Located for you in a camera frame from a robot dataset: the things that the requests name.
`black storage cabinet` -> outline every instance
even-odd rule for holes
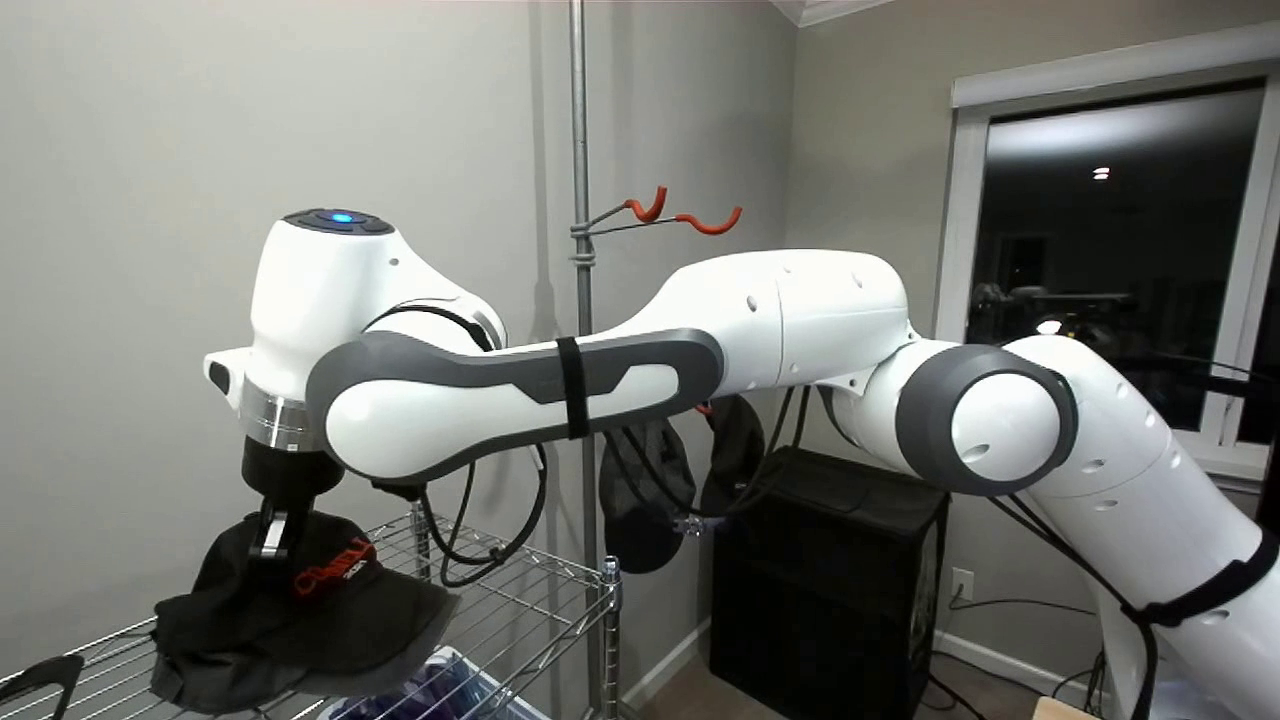
[[[803,448],[765,462],[777,489],[716,530],[712,673],[791,720],[909,720],[950,497]]]

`metal wire rack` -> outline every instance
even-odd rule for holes
[[[436,516],[448,533],[453,523]],[[366,533],[378,547],[379,561],[419,578],[439,578],[438,552],[433,557],[421,511],[415,510]],[[467,527],[460,528],[457,550],[476,553],[503,543],[502,538]],[[443,644],[460,652],[497,687],[475,708],[457,720],[506,717],[508,705],[531,692],[579,639],[598,624],[607,646],[617,650],[617,619],[621,585],[616,564],[591,570],[534,548],[521,548],[500,569],[462,588],[457,611],[444,633]],[[184,711],[151,694],[155,662],[151,630],[155,619],[123,628],[96,642],[70,651],[84,659],[79,683],[64,720],[178,720],[206,717]],[[617,720],[617,665],[605,669],[605,716]],[[3,684],[9,678],[0,679]],[[539,697],[548,693],[539,692]],[[59,691],[41,689],[0,706],[0,720],[51,720]],[[214,716],[216,720],[316,720],[342,698],[288,692],[252,711]],[[413,720],[434,720],[433,706]],[[325,720],[343,720],[346,712],[330,712]],[[404,720],[394,708],[376,720]]]

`black velcro strap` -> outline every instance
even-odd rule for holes
[[[586,370],[582,368],[582,351],[571,337],[556,338],[559,350],[561,373],[564,378],[564,416],[568,420],[570,439],[586,437],[589,428],[586,416]]]
[[[1228,562],[1226,568],[1181,597],[1169,602],[1152,602],[1142,610],[1124,609],[1125,615],[1135,623],[1176,628],[1188,618],[1208,612],[1244,594],[1244,591],[1256,585],[1271,571],[1277,556],[1280,556],[1280,543],[1275,536],[1262,530],[1262,542],[1248,560]]]

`baseball cap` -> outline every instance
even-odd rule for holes
[[[630,430],[671,492],[686,505],[691,503],[698,488],[689,471],[685,443],[671,421],[655,420]],[[599,474],[605,551],[617,556],[625,573],[653,573],[680,551],[685,536],[676,529],[676,520],[684,511],[658,489],[640,455],[621,432],[605,433],[605,443]]]
[[[351,520],[308,512],[287,568],[270,577],[250,564],[257,525],[251,514],[224,530],[192,592],[156,605],[163,655],[241,651],[307,673],[353,674],[384,665],[433,624],[443,633],[456,598],[384,568]]]

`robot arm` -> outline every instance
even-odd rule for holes
[[[246,480],[269,500],[316,484],[323,462],[417,484],[499,450],[815,384],[840,432],[904,473],[965,495],[1028,489],[1134,606],[1188,593],[1261,542],[1096,354],[1053,336],[1004,348],[923,340],[897,273],[870,255],[707,260],[613,329],[507,347],[493,309],[390,225],[310,210],[271,229],[251,318],[253,346],[205,366],[241,415]],[[1277,609],[1272,571],[1160,632],[1236,715],[1271,717]],[[1140,667],[1116,679],[1132,706]]]

